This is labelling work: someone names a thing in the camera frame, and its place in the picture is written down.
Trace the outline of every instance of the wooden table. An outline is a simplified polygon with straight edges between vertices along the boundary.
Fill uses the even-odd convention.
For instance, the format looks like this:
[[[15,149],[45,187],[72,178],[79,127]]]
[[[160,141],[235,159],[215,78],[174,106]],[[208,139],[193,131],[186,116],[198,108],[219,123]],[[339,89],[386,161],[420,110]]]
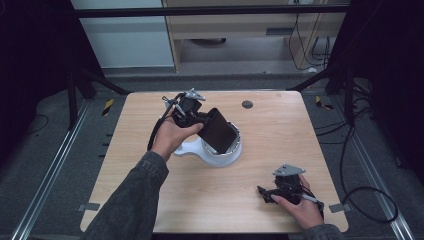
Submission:
[[[200,111],[217,107],[239,128],[243,151],[235,163],[225,168],[211,167],[196,156],[171,156],[154,232],[299,232],[299,226],[283,208],[265,203],[257,191],[258,185],[275,189],[272,172],[283,163],[306,170],[304,175],[312,191],[326,204],[325,222],[347,230],[344,213],[328,209],[329,204],[339,203],[339,198],[300,93],[199,93],[206,97]],[[176,94],[143,92],[128,96],[90,203],[103,206],[139,161],[156,120],[165,110],[162,96],[173,98]],[[243,108],[245,100],[253,102],[253,108]],[[85,212],[83,231],[96,213]]]

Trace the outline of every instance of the dark curtain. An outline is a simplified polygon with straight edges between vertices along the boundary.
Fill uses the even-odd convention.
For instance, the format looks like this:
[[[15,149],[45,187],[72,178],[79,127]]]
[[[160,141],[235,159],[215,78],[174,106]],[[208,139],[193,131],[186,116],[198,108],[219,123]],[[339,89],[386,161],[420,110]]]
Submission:
[[[4,2],[0,4],[0,166],[3,166],[34,119],[38,102],[65,90],[70,71],[85,68],[100,77],[104,75],[79,19],[47,14],[73,10],[70,1],[0,1]]]

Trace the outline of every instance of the silver clamp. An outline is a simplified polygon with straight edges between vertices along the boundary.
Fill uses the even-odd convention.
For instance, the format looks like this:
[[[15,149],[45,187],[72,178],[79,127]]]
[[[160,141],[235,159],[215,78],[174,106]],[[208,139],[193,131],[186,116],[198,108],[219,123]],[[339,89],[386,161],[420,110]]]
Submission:
[[[275,176],[287,177],[287,176],[297,175],[304,172],[306,171],[303,168],[298,168],[288,164],[283,164],[283,166],[279,167],[272,174]]]
[[[198,94],[194,88],[190,89],[190,91],[185,92],[185,97],[186,98],[191,98],[191,99],[196,99],[196,100],[201,100],[201,101],[205,101],[206,98],[203,97],[202,95]]]

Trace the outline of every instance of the human arm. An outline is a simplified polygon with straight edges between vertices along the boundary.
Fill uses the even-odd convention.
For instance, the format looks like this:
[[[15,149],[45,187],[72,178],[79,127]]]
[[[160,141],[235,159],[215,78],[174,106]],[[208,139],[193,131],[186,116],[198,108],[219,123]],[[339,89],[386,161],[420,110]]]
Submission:
[[[166,161],[202,124],[180,128],[167,118],[152,150],[128,173],[81,239],[149,239],[157,215],[159,190],[168,175]]]
[[[299,175],[300,181],[304,187],[310,189],[309,183]],[[300,203],[294,205],[285,198],[272,195],[273,200],[284,207],[298,222],[304,230],[305,240],[339,240],[344,239],[340,230],[331,224],[325,224],[315,203],[301,199]]]

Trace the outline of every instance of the white stand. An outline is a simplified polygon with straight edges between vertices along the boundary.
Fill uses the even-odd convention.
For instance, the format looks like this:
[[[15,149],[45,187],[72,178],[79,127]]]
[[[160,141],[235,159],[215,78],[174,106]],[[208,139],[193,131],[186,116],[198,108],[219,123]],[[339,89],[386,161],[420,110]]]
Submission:
[[[174,154],[178,157],[194,154],[213,167],[226,167],[235,162],[241,155],[242,142],[238,130],[237,133],[238,137],[234,140],[227,153],[213,153],[214,150],[199,137],[193,142],[183,142]]]

